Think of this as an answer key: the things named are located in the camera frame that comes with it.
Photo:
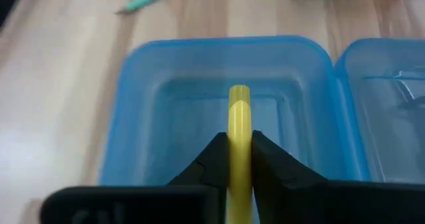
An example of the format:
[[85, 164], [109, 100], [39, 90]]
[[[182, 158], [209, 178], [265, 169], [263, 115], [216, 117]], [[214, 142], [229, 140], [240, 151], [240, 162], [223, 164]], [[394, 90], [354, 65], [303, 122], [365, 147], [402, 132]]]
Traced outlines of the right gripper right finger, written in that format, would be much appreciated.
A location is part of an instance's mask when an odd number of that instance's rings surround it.
[[425, 185], [335, 181], [252, 134], [260, 224], [425, 224]]

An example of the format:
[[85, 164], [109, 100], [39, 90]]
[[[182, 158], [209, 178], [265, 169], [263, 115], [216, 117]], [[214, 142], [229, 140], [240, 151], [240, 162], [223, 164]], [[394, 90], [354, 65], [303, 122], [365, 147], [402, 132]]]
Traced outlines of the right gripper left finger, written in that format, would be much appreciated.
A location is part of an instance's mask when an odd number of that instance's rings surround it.
[[76, 186], [42, 203], [40, 224], [225, 224], [228, 138], [218, 133], [166, 185]]

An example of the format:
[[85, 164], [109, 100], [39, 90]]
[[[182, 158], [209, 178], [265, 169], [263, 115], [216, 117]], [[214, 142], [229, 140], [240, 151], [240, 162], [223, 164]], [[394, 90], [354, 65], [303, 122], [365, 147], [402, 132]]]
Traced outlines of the yellow highlighter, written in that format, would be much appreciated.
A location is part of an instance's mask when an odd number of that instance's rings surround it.
[[229, 91], [229, 185], [227, 224], [252, 224], [252, 121], [250, 89], [235, 85]]

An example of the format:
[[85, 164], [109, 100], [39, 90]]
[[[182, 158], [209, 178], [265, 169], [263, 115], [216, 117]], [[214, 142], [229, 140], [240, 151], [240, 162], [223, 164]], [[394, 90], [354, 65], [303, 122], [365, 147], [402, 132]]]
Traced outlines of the blue plastic pencil box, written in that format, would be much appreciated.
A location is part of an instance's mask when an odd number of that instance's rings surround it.
[[329, 179], [425, 183], [425, 39], [360, 39], [337, 62], [300, 36], [153, 41], [124, 61], [102, 185], [162, 185], [227, 129], [252, 127]]

